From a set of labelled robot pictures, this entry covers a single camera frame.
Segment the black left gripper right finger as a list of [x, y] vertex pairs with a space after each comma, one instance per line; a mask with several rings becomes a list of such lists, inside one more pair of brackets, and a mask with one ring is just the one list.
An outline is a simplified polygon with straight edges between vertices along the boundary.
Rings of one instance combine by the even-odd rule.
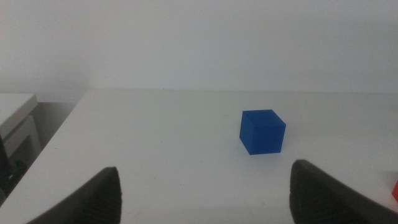
[[397, 223], [397, 212], [304, 159], [292, 164], [289, 207], [295, 223]]

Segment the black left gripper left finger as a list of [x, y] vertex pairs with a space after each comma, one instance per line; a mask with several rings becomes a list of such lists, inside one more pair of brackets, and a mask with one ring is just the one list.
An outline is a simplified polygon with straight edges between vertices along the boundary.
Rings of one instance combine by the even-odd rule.
[[106, 223], [121, 221], [121, 185], [118, 170], [106, 167], [71, 195], [31, 223]]

